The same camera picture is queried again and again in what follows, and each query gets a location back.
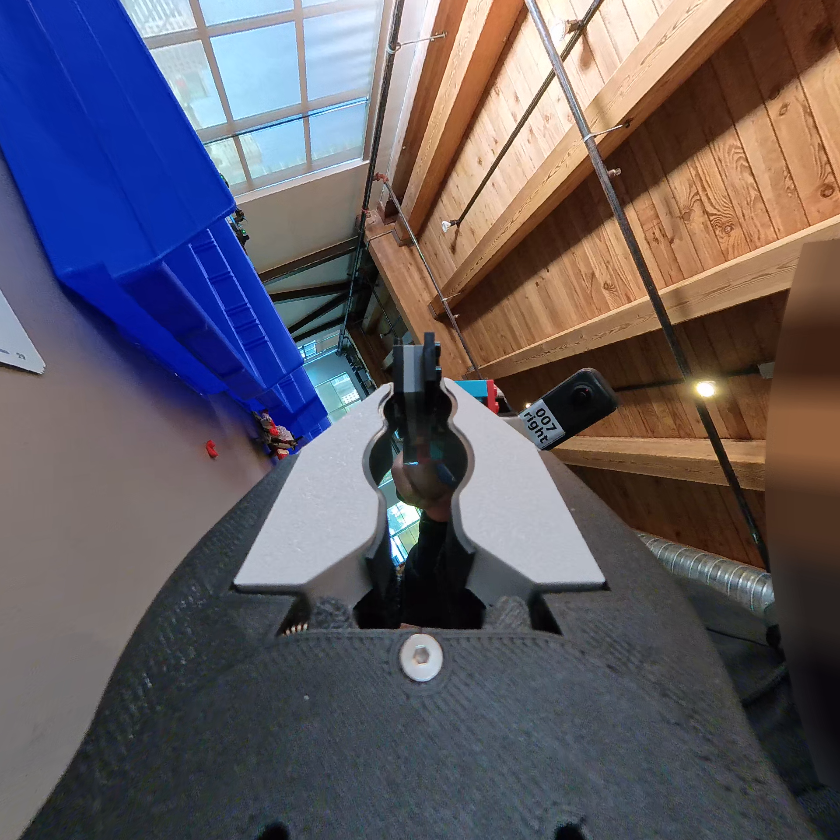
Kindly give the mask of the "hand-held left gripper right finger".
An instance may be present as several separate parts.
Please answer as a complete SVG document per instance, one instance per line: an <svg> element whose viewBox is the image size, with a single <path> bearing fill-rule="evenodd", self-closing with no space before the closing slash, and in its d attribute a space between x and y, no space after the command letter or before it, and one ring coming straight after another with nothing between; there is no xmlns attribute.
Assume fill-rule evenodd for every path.
<svg viewBox="0 0 840 840"><path fill-rule="evenodd" d="M473 557L467 587L490 608L506 597L530 606L543 594L598 592L606 578L561 496L544 455L524 433L519 414L503 417L447 377L454 403L449 425L469 464L482 469L497 453L503 485L464 478L452 502L455 536Z"/></svg>

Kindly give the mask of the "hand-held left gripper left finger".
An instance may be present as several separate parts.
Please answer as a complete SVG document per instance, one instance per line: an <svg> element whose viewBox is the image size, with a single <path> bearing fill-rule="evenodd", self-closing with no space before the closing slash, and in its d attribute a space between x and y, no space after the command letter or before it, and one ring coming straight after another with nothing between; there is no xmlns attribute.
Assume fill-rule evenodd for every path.
<svg viewBox="0 0 840 840"><path fill-rule="evenodd" d="M233 586L246 594L362 605L362 625L399 627L399 584L380 489L394 460L379 388L293 458Z"/></svg>

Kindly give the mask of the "red teal grey brick model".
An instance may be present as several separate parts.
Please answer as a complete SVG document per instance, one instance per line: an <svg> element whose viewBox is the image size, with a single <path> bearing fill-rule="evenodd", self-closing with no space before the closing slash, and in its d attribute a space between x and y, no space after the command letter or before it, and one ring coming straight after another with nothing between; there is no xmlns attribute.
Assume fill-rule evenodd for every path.
<svg viewBox="0 0 840 840"><path fill-rule="evenodd" d="M425 471L447 490L476 472L485 485L503 485L497 453L485 453L482 469L469 464L461 439L449 425L457 403L443 387L441 348L433 332L422 344L398 345L393 351L392 394L384 404L390 434L400 446L404 469Z"/></svg>

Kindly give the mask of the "blue plastic bin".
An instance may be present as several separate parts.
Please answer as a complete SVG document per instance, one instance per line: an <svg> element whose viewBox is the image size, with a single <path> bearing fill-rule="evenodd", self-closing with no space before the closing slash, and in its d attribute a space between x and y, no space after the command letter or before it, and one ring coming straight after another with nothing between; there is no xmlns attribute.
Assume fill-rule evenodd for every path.
<svg viewBox="0 0 840 840"><path fill-rule="evenodd" d="M235 200L120 2L1 6L2 151L56 278L205 396L329 427Z"/></svg>

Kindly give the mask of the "person's right forearm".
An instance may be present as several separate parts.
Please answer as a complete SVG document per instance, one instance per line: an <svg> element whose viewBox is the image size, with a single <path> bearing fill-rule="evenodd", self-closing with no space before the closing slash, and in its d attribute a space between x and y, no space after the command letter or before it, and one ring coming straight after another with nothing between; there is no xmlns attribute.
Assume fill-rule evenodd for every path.
<svg viewBox="0 0 840 840"><path fill-rule="evenodd" d="M473 556L449 521L426 511L419 520L400 588L401 623L417 627L480 629L485 605L468 587Z"/></svg>

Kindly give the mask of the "grey desk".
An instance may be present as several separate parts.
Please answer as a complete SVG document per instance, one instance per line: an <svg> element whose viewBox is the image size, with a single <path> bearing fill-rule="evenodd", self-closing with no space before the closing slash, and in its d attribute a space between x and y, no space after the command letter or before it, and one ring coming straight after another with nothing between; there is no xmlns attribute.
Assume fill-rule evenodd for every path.
<svg viewBox="0 0 840 840"><path fill-rule="evenodd" d="M162 585L271 465L239 404L60 285L5 160L1 212L2 292L45 361L2 366L1 834L18 838Z"/></svg>

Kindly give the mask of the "person's right hand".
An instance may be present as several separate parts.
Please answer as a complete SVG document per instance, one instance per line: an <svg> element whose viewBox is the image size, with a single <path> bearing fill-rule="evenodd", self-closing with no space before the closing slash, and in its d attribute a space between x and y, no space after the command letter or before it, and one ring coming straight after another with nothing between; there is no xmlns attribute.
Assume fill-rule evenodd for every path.
<svg viewBox="0 0 840 840"><path fill-rule="evenodd" d="M450 518L456 482L439 460L407 463L404 453L393 461L391 473L397 496L407 505L424 511L435 522Z"/></svg>

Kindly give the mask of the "small red grey brick cluster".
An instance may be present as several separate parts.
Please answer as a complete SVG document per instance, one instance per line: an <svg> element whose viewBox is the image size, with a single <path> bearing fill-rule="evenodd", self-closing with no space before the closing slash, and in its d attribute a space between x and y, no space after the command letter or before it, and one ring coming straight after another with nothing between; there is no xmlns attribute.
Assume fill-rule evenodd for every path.
<svg viewBox="0 0 840 840"><path fill-rule="evenodd" d="M275 423L267 410L253 412L259 426L261 440L267 446L269 455L279 461L292 454L298 447L298 439L285 427Z"/></svg>

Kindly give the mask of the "thick metal sprinkler pipe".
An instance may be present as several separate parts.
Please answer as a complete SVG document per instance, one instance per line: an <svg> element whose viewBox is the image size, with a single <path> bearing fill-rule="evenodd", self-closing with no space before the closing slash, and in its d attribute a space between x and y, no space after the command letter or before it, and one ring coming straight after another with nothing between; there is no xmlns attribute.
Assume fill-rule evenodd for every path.
<svg viewBox="0 0 840 840"><path fill-rule="evenodd" d="M707 437L710 441L712 450L715 456L717 457L722 473L733 493L733 496L736 499L736 502L738 503L738 507L746 523L752 542L754 543L755 548L758 551L759 556L761 558L761 561L763 562L763 567L766 571L770 572L770 554L767 549L767 545L765 543L763 535L761 533L760 526L753 515L753 511L751 510L748 500L744 495L744 491L742 489L740 480L736 474L732 462L730 461L725 446L722 443L718 429L714 424L714 421L712 420L712 417L707 407L706 399L704 395L700 394L698 385L699 382L697 378L693 375L692 370L690 369L690 364L688 362L686 354L679 342L675 327L667 313L665 304L663 303L658 289L655 286L654 280L648 268L647 261L642 254L635 233L632 230L628 222L627 216L623 210L623 207L618 200L617 194L613 187L613 179L608 174L606 164L597 146L595 133L592 131L592 128L587 118L585 117L585 113L583 111L581 103L574 92L574 89L571 84L571 79L569 78L564 68L563 60L560 57L560 52L558 51L556 45L553 42L553 38L550 34L550 28L548 27L545 17L539 8L538 2L527 1L526 7L528 9L530 17L532 18L535 28L539 33L540 39L542 41L542 46L544 47L544 50L549 58L553 73L560 84L563 96L570 109L574 123L577 129L579 130L581 140L593 165L593 170L597 175L598 181L601 184L605 198L612 210L612 215L614 216L616 223L620 228L626 247L637 269L637 273L644 284L644 288L647 293L647 298L649 299L653 307L654 314L658 321L659 327L661 328L666 338L668 347L675 359L675 362L677 364L679 372L682 375L684 382L690 384L692 387L692 400L698 413L699 419L707 433Z"/></svg>

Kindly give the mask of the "thin metal sprinkler pipe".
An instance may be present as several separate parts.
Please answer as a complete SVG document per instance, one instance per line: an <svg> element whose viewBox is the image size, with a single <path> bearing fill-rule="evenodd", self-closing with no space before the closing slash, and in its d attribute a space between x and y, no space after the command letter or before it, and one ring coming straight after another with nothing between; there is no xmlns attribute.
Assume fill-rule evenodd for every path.
<svg viewBox="0 0 840 840"><path fill-rule="evenodd" d="M424 252L418 242L417 235L414 233L411 225L409 224L404 214L403 207L396 197L389 177L383 172L377 171L374 174L374 180L376 182L381 183L384 186L388 197L394 203L397 211L397 217L402 226L405 228L406 232L408 233L411 244L416 252L416 257L419 258L423 265L425 275L427 276L426 286L428 287L427 290L429 291L429 303L426 305L426 309L430 312L429 317L436 319L439 318L439 316L435 314L433 303L436 302L441 304L444 310L444 322L448 322L450 332L454 334L461 347L460 353L465 357L465 372L463 374L460 374L458 378L463 380L466 380L468 378L472 380L478 380L480 378L480 370L476 358L471 352L467 344L466 337L459 327L456 315L453 313L451 307L448 305L447 300L445 300L443 296L442 289L438 284L436 277L434 276L434 273L427 261L426 256L424 255Z"/></svg>

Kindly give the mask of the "black rod with white spotlights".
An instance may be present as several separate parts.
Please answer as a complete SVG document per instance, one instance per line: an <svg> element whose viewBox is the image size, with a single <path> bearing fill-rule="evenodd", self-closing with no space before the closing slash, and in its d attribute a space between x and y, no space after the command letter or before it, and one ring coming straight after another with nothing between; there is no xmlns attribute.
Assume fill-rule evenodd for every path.
<svg viewBox="0 0 840 840"><path fill-rule="evenodd" d="M567 20L566 27L565 27L565 41L563 43L563 47L560 51L560 59L566 60L568 56L571 54L573 48L577 45L577 43L583 37L585 30L587 29L588 25L592 21L594 15L599 11L603 4L603 1L592 1L591 4L586 9L585 13L580 18L569 19ZM490 181L490 178L495 174L499 164L506 156L510 148L512 147L514 141L519 136L522 129L525 127L526 123L530 119L531 115L533 114L534 110L539 105L539 102L544 95L544 93L549 89L550 84L552 83L552 79L555 78L553 70L549 71L549 74L544 78L541 86L534 94L532 100L528 104L528 106L524 109L519 121L517 122L516 126L514 127L511 134L508 136L506 142L501 146L500 151L497 155L497 158L491 164L489 170L482 178L481 182L478 184L476 190L474 191L472 197L467 202L465 208L461 211L460 215L458 215L454 219L444 220L442 222L442 231L447 233L451 228L458 228L462 223L465 221L466 216L468 215L471 208L474 206L476 199L484 190L485 186Z"/></svg>

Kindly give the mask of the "person's dark jacket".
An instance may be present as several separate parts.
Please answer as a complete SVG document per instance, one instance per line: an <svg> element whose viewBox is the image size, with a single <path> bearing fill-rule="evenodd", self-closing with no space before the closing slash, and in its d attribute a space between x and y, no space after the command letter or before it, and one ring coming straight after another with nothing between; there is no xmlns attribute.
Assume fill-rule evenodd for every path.
<svg viewBox="0 0 840 840"><path fill-rule="evenodd" d="M768 759L820 838L839 838L839 797L817 778L782 652L762 619L697 581L676 580L717 650Z"/></svg>

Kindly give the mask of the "black ceiling pipe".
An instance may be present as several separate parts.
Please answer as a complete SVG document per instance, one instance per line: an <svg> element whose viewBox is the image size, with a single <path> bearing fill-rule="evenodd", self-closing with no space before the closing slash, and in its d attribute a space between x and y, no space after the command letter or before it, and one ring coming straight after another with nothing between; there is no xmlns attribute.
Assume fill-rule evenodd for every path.
<svg viewBox="0 0 840 840"><path fill-rule="evenodd" d="M392 9L392 17L391 17L391 24L388 33L388 38L385 43L385 63L382 72L381 78L381 89L380 94L377 100L377 110L375 113L374 119L374 131L372 136L371 142L371 152L370 152L370 159L369 159L369 168L367 171L367 175L365 178L364 183L364 194L363 194L363 201L360 210L360 224L358 229L358 235L356 239L356 245L353 252L353 260L351 265L351 274L350 274L350 290L347 300L347 305L345 312L343 314L343 321L341 324L341 329L339 331L339 338L338 344L336 349L336 354L338 356L343 355L343 344L344 338L348 327L348 320L350 317L351 309L353 308L353 300L354 300L354 292L356 288L356 281L358 279L359 270L360 270L360 263L361 263L361 252L364 245L364 234L365 234L365 227L367 224L368 216L370 215L371 209L371 191L373 180L375 176L375 168L376 168L376 160L379 154L380 144L382 140L382 131L383 131L383 124L385 120L385 112L386 112L386 103L389 96L389 90L392 81L392 73L393 67L395 63L396 51L397 51L397 42L398 36L400 34L400 28L402 24L403 18L403 9L404 9L405 2L404 1L395 1L393 4Z"/></svg>

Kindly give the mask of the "white instruction booklet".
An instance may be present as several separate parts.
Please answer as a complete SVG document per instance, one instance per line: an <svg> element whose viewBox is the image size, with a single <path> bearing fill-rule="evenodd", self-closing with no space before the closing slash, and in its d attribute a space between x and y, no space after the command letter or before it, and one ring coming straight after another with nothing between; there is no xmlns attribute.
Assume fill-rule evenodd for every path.
<svg viewBox="0 0 840 840"><path fill-rule="evenodd" d="M3 293L1 293L1 364L36 375L42 375L46 370L46 364Z"/></svg>

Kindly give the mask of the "silver spiral air duct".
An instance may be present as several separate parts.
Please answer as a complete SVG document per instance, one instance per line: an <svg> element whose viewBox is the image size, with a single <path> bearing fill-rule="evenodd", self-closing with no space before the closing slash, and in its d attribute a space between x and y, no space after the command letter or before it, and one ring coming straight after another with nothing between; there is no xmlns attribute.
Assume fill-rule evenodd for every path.
<svg viewBox="0 0 840 840"><path fill-rule="evenodd" d="M646 532L637 531L637 536L670 573L710 587L767 624L777 623L769 572Z"/></svg>

